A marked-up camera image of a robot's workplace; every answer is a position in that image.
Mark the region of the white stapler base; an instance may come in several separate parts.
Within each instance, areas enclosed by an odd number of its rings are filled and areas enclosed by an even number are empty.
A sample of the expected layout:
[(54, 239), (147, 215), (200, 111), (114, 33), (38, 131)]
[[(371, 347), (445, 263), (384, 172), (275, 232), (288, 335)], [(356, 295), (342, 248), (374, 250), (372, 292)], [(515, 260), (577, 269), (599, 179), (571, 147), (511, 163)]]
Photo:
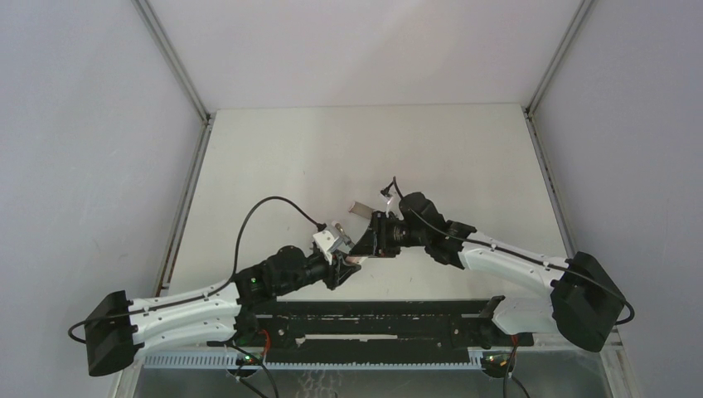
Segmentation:
[(348, 248), (352, 248), (355, 245), (355, 243), (352, 240), (352, 238), (347, 234), (347, 231), (342, 226), (342, 223), (340, 221), (333, 221), (332, 225), (337, 230), (337, 234), (339, 235), (343, 244), (346, 245)]

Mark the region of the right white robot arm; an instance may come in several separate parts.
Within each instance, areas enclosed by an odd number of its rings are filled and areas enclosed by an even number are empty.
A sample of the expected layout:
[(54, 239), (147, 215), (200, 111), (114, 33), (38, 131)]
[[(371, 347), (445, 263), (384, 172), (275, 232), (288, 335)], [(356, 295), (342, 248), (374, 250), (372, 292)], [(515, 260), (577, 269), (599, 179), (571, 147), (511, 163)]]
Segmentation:
[(399, 210), (373, 211), (350, 255), (394, 258), (404, 248), (421, 247), (439, 264), (491, 274), (536, 294), (499, 301), (478, 324), (488, 344), (520, 333), (558, 332), (585, 351), (600, 352), (612, 330), (634, 318), (633, 306), (591, 254), (549, 257), (508, 245), (445, 218), (421, 192), (401, 196)]

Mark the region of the pink stapler top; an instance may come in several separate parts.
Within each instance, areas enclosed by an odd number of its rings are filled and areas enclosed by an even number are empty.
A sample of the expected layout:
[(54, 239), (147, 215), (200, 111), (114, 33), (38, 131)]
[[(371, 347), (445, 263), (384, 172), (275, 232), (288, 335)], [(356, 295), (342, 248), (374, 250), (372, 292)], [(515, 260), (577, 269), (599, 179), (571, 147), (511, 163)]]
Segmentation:
[(350, 253), (346, 256), (345, 261), (352, 265), (362, 265), (364, 261), (368, 260), (368, 255), (359, 255)]

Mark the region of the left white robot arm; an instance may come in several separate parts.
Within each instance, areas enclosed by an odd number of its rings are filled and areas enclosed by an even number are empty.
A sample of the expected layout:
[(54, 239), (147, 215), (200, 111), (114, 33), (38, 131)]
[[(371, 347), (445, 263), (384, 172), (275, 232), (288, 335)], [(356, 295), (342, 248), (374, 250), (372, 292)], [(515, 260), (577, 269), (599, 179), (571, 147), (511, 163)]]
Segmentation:
[(305, 255), (285, 246), (229, 279), (166, 298), (129, 299), (125, 291), (106, 295), (83, 326), (88, 373), (107, 376), (151, 353), (202, 342), (234, 340), (241, 346), (259, 335), (254, 309), (322, 281), (343, 284), (361, 261), (337, 251)]

